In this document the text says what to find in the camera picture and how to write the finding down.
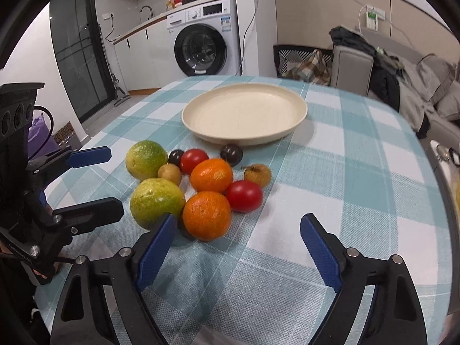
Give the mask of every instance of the checkered tablecloth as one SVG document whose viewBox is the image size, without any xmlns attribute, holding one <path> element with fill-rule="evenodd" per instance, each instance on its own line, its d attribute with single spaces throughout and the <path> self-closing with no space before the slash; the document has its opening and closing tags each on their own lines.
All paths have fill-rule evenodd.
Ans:
<svg viewBox="0 0 460 345">
<path fill-rule="evenodd" d="M 428 343 L 436 344 L 449 305 L 450 238 L 432 169 L 409 125 L 392 109 L 362 96 L 291 80 L 192 77 L 137 103 L 85 147 L 107 145 L 110 162 L 70 170 L 47 189 L 53 208 L 114 196 L 125 216 L 89 235 L 74 237 L 69 256 L 112 256 L 144 232 L 129 211 L 138 182 L 125 154 L 137 141 L 157 141 L 170 152 L 200 147 L 217 157 L 220 147 L 194 137 L 181 111 L 192 98 L 237 82 L 270 83 L 297 92 L 307 119 L 286 138 L 244 149 L 242 166 L 264 163 L 273 182 L 253 213 L 233 214 L 228 233 L 213 242 L 177 235 L 143 297 L 170 344 L 307 344 L 324 318 L 334 291 L 324 285 L 299 232 L 312 212 L 345 247 L 388 259 L 400 254 L 419 294 Z M 242 171 L 235 168 L 236 178 Z M 184 178 L 186 197 L 193 194 Z M 38 289 L 36 299 L 51 328 L 69 267 Z M 369 309 L 368 287 L 347 343 L 356 344 Z M 129 344 L 110 292 L 109 308 L 121 344 Z"/>
</svg>

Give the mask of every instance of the silver bolt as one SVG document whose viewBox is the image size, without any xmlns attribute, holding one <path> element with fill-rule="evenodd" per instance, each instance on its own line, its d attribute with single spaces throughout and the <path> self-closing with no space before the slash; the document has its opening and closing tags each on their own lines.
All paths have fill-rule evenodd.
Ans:
<svg viewBox="0 0 460 345">
<path fill-rule="evenodd" d="M 350 257 L 357 257 L 359 255 L 359 252 L 358 252 L 358 249 L 355 249 L 355 248 L 348 248 L 346 250 L 346 253 L 350 256 Z"/>
<path fill-rule="evenodd" d="M 84 256 L 84 255 L 79 255 L 77 258 L 75 258 L 75 263 L 77 265 L 79 265 L 79 264 L 82 265 L 82 264 L 84 264 L 85 261 L 86 261 L 86 256 Z"/>
<path fill-rule="evenodd" d="M 30 248 L 30 255 L 36 257 L 40 253 L 40 247 L 38 245 L 32 245 Z"/>
<path fill-rule="evenodd" d="M 392 260 L 393 260 L 394 263 L 397 263 L 398 265 L 400 265 L 401 263 L 404 262 L 403 258 L 400 255 L 397 255 L 397 254 L 394 254 L 392 256 Z"/>
<path fill-rule="evenodd" d="M 121 255 L 122 257 L 127 257 L 128 255 L 131 254 L 131 248 L 123 248 L 123 249 L 121 249 L 118 253 L 119 253 L 119 255 Z"/>
</svg>

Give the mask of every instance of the beige wall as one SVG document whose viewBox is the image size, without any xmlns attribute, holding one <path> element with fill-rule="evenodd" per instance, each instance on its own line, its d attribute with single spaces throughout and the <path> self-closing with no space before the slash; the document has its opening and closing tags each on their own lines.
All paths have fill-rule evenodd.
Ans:
<svg viewBox="0 0 460 345">
<path fill-rule="evenodd" d="M 393 39 L 409 45 L 398 29 L 403 30 L 419 52 L 436 53 L 452 63 L 458 62 L 460 44 L 453 34 L 403 0 L 276 0 L 278 43 L 332 48 L 329 31 L 339 25 L 354 29 L 358 12 L 365 4 L 386 12 L 386 21 L 379 20 L 380 33 L 390 36 L 391 21 Z M 364 10 L 360 22 L 365 26 Z"/>
</svg>

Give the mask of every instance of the plate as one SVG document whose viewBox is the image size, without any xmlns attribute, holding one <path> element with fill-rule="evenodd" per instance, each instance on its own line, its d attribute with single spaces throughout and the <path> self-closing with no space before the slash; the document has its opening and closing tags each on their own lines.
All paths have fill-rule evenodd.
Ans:
<svg viewBox="0 0 460 345">
<path fill-rule="evenodd" d="M 182 111 L 183 124 L 216 144 L 270 143 L 289 135 L 307 116 L 307 103 L 277 85 L 235 84 L 205 92 Z"/>
</svg>

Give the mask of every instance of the plate rim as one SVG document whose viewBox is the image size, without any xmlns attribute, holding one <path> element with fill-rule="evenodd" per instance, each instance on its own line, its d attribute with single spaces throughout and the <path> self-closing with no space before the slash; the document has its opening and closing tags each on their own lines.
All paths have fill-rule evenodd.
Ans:
<svg viewBox="0 0 460 345">
<path fill-rule="evenodd" d="M 192 101 L 194 101 L 195 99 L 200 98 L 200 97 L 202 97 L 203 95 L 205 95 L 206 93 L 215 91 L 215 90 L 217 90 L 217 89 L 232 88 L 232 87 L 241 86 L 241 85 L 243 85 L 243 86 L 246 86 L 246 85 L 263 85 L 263 86 L 272 87 L 272 88 L 281 88 L 281 89 L 283 89 L 284 91 L 287 91 L 288 93 L 290 93 L 291 95 L 298 97 L 300 100 L 302 100 L 302 101 L 304 102 L 304 104 L 305 104 L 305 113 L 304 113 L 303 117 L 302 117 L 297 123 L 293 124 L 291 127 L 287 128 L 287 129 L 281 130 L 281 131 L 276 132 L 276 133 L 269 133 L 269 134 L 265 134 L 265 135 L 258 135 L 258 136 L 251 136 L 251 137 L 234 137 L 234 138 L 231 138 L 231 137 L 222 137 L 222 136 L 215 136 L 215 135 L 203 134 L 202 132 L 198 132 L 198 131 L 196 131 L 195 129 L 191 128 L 191 127 L 185 122 L 185 120 L 184 120 L 184 118 L 183 118 L 183 114 L 184 114 L 185 110 L 187 109 L 187 107 L 190 105 L 190 103 L 192 103 Z M 208 137 L 208 138 L 216 139 L 216 140 L 239 140 L 239 141 L 247 141 L 247 140 L 254 140 L 254 139 L 263 139 L 263 138 L 267 138 L 267 137 L 270 137 L 270 136 L 283 134 L 283 133 L 288 132 L 288 131 L 290 131 L 290 130 L 296 129 L 296 128 L 305 120 L 305 118 L 307 117 L 307 114 L 308 114 L 308 104 L 307 104 L 307 101 L 306 101 L 305 99 L 303 99 L 297 92 L 294 92 L 294 91 L 292 91 L 291 89 L 286 88 L 286 87 L 283 87 L 283 86 L 281 86 L 281 85 L 267 84 L 267 83 L 256 83 L 256 82 L 254 82 L 254 83 L 234 83 L 234 84 L 230 84 L 230 85 L 224 85 L 224 86 L 222 86 L 222 87 L 217 86 L 216 88 L 210 89 L 210 90 L 208 90 L 208 91 L 205 91 L 205 92 L 201 93 L 201 94 L 198 95 L 198 96 L 195 96 L 195 97 L 192 98 L 189 102 L 187 102 L 187 105 L 182 109 L 181 119 L 182 119 L 183 125 L 184 125 L 188 130 L 190 130 L 191 132 L 193 132 L 194 134 L 197 134 L 197 135 L 200 135 L 200 136 L 206 136 L 206 137 Z"/>
</svg>

